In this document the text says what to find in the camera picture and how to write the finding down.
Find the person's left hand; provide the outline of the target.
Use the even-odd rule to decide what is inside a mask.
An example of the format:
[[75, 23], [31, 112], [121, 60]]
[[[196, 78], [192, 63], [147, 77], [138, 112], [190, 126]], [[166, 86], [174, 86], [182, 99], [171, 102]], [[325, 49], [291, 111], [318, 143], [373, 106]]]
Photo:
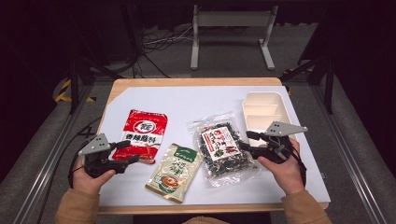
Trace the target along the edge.
[[78, 156], [75, 163], [75, 168], [72, 172], [73, 189], [90, 195], [98, 195], [100, 193], [101, 187], [115, 174], [116, 172], [114, 170], [109, 170], [99, 177], [93, 178], [85, 172], [82, 165], [82, 157]]

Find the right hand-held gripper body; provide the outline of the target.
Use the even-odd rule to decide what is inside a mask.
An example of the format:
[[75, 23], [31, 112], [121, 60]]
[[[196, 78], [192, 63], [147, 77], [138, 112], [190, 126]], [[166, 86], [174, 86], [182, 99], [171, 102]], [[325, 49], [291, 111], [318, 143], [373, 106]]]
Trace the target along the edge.
[[296, 133], [305, 133], [308, 129], [303, 126], [288, 124], [280, 121], [273, 121], [263, 132], [265, 138], [262, 140], [265, 146], [257, 146], [257, 153], [250, 153], [253, 159], [264, 157], [269, 161], [280, 164], [286, 161], [293, 154], [293, 146], [290, 136]]

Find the clear packet of dried seaweed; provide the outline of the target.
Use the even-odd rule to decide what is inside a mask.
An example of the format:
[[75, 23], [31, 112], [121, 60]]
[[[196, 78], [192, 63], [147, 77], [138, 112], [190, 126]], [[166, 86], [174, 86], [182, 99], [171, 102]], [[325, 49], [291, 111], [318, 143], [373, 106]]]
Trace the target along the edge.
[[251, 155], [240, 147], [243, 139], [234, 113], [196, 120], [189, 125], [189, 132], [204, 157], [205, 180], [209, 187], [240, 184], [259, 172]]

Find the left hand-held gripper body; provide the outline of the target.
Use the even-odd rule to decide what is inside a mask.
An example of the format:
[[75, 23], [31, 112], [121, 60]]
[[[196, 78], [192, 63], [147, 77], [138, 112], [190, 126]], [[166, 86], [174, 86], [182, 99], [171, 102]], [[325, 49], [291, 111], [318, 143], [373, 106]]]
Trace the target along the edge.
[[78, 152], [83, 159], [84, 170], [89, 176], [96, 178], [109, 170], [114, 170], [117, 174], [125, 172], [128, 165], [124, 161], [112, 161], [109, 158], [112, 151], [117, 150], [111, 149], [109, 144], [106, 136], [100, 133]]

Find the white compartment box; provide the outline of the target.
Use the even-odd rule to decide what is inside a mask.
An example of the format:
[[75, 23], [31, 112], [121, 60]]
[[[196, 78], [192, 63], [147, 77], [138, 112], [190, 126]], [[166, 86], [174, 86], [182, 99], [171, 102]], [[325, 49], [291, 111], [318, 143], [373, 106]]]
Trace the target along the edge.
[[282, 92], [253, 91], [242, 103], [247, 131], [263, 133], [274, 121], [299, 125], [290, 98]]

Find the green and beige seasoning packet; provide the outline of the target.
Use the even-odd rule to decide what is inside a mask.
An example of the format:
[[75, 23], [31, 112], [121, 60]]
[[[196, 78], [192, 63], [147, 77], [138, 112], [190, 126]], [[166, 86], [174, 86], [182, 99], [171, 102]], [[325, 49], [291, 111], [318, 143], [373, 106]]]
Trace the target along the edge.
[[199, 151], [172, 144], [151, 175], [146, 188], [174, 203], [183, 203], [191, 181], [203, 162]]

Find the yellow and black tape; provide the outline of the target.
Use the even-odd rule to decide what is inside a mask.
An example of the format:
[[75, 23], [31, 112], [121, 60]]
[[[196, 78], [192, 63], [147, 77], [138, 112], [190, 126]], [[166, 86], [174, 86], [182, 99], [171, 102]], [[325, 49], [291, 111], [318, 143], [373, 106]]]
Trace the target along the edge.
[[60, 88], [57, 96], [55, 97], [55, 101], [56, 102], [71, 102], [72, 98], [69, 96], [66, 96], [66, 91], [67, 89], [71, 86], [71, 79], [67, 78], [64, 81], [64, 84], [62, 85], [62, 87]]

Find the white metal stand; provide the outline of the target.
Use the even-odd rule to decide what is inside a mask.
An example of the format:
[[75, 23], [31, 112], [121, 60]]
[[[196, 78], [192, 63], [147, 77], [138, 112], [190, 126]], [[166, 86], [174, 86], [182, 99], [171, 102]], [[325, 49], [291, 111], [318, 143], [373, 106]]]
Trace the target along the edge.
[[278, 6], [263, 11], [202, 11], [197, 5], [193, 7], [191, 47], [191, 70], [198, 68], [199, 62], [199, 28], [200, 27], [264, 27], [265, 33], [258, 44], [262, 51], [267, 69], [273, 71], [275, 64], [268, 49], [269, 39], [275, 25]]

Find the person's lap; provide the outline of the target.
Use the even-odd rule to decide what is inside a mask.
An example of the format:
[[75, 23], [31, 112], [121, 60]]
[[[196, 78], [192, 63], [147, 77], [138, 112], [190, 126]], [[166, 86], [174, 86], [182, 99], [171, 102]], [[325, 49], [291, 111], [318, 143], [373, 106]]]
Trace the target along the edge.
[[230, 224], [229, 222], [213, 217], [192, 217], [182, 224]]

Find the white paper sheet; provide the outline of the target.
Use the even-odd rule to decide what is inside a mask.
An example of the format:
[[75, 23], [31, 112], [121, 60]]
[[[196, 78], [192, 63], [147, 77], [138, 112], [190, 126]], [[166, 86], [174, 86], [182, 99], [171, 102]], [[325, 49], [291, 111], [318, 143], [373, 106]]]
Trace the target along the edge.
[[[168, 117], [163, 143], [156, 156], [160, 159], [173, 143], [194, 147], [188, 124], [205, 117], [232, 112], [240, 132], [245, 132], [242, 103], [249, 92], [275, 91], [287, 94], [282, 86], [214, 86], [214, 87], [135, 87], [129, 88], [106, 106], [99, 131], [111, 142], [119, 142], [132, 109], [159, 112]], [[125, 174], [114, 176], [101, 190], [101, 210], [116, 207], [136, 209], [154, 205], [175, 207], [176, 204], [145, 188], [156, 166], [142, 162], [131, 165]], [[192, 180], [182, 204], [235, 205], [280, 204], [283, 191], [266, 169], [240, 184], [210, 188], [205, 171], [200, 170]]]

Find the person's right hand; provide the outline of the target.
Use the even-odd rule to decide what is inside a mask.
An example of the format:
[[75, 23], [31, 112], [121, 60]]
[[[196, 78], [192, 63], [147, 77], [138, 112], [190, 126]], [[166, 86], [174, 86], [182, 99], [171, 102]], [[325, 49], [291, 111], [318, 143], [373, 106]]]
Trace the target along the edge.
[[290, 157], [287, 161], [277, 164], [259, 157], [258, 162], [273, 174], [276, 183], [287, 196], [305, 190], [300, 165], [295, 158]]

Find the red seasoning packet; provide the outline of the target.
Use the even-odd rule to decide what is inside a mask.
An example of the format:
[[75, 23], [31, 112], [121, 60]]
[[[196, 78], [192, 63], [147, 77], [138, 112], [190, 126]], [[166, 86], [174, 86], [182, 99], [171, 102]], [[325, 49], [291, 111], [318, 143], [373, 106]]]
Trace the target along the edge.
[[130, 145], [117, 149], [112, 159], [123, 161], [139, 155], [141, 162], [153, 164], [161, 147], [167, 122], [168, 118], [165, 114], [132, 109], [120, 139], [129, 140]]

